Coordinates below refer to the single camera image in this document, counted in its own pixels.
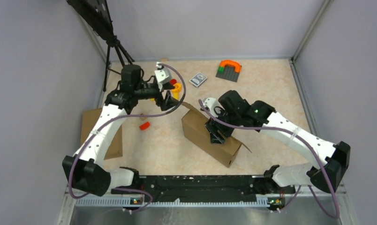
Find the large cardboard box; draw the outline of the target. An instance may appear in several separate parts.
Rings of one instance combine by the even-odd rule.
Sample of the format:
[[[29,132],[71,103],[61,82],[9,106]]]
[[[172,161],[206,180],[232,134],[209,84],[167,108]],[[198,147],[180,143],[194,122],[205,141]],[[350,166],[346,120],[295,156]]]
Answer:
[[[222,136],[224,142],[219,143],[205,126],[209,119],[187,102],[183,102],[182,106],[188,109],[181,119],[184,136],[225,167],[231,166],[241,147],[250,150],[247,145],[233,136],[228,138]]]

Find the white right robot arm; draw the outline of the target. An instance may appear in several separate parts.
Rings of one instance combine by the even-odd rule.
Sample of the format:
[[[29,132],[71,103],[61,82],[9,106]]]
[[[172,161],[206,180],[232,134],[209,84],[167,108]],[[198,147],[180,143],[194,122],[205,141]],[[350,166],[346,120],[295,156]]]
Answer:
[[[273,106],[257,100],[249,104],[235,90],[219,99],[199,101],[210,119],[205,127],[211,143],[222,144],[235,129],[255,130],[275,138],[307,160],[300,165],[273,165],[264,172],[266,190],[277,193],[290,185],[314,186],[326,193],[336,192],[349,167],[351,147],[341,141],[332,143],[295,125]]]

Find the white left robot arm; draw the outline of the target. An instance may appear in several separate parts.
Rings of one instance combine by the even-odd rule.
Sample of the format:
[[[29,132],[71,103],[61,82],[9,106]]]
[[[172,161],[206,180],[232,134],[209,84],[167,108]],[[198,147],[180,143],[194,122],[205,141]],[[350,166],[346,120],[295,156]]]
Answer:
[[[132,110],[140,100],[154,99],[162,113],[151,117],[162,117],[175,111],[183,102],[175,99],[170,83],[172,72],[180,80],[183,77],[170,65],[158,62],[152,75],[152,82],[143,79],[143,70],[139,65],[129,64],[122,68],[121,79],[117,87],[105,99],[101,114],[81,147],[72,156],[65,156],[62,167],[68,180],[68,192],[74,199],[79,195],[74,190],[88,194],[103,196],[108,190],[122,187],[129,194],[140,188],[138,172],[128,167],[120,167],[107,171],[103,168],[106,153],[127,118],[139,118],[140,114],[132,114]]]

